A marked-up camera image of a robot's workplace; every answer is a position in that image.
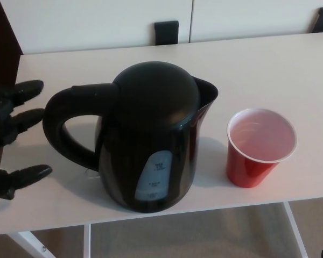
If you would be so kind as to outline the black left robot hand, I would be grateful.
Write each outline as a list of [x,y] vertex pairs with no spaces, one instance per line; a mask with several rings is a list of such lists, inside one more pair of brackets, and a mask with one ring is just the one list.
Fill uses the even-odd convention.
[[[43,108],[36,108],[11,116],[14,108],[37,97],[43,90],[41,80],[15,84],[13,88],[0,89],[0,148],[13,143],[19,134],[42,121]],[[11,173],[0,169],[0,199],[12,200],[15,191],[33,185],[53,171],[47,164],[39,164]]]

